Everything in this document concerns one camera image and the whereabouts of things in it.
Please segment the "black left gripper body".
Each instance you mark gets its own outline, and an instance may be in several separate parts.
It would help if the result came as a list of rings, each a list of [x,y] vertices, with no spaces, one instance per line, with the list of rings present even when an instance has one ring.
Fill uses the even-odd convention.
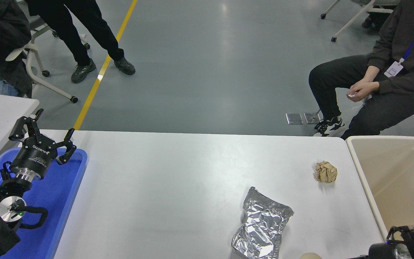
[[[20,151],[11,163],[11,172],[21,174],[23,171],[36,173],[37,178],[45,177],[49,166],[57,156],[56,149],[49,149],[54,141],[43,134],[41,139],[36,140],[35,136],[24,140]]]

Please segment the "person's left hand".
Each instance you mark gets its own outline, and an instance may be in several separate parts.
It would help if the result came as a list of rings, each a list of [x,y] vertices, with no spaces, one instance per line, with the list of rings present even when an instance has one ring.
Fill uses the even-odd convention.
[[[378,88],[379,88],[379,83],[378,82],[372,82],[372,86],[368,90],[365,89],[365,90],[362,90],[362,91],[356,92],[356,93],[350,93],[348,91],[347,98],[350,99],[353,102],[359,102],[359,101],[365,99],[371,93],[377,91]]]

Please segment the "person's right hand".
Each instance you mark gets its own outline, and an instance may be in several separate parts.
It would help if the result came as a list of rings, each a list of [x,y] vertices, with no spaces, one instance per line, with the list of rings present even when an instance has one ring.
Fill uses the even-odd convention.
[[[368,79],[361,79],[358,82],[354,83],[351,87],[350,87],[350,93],[356,93],[356,92],[360,92],[362,90],[365,89],[370,89],[370,87],[372,86],[372,82],[370,82],[370,80]]]

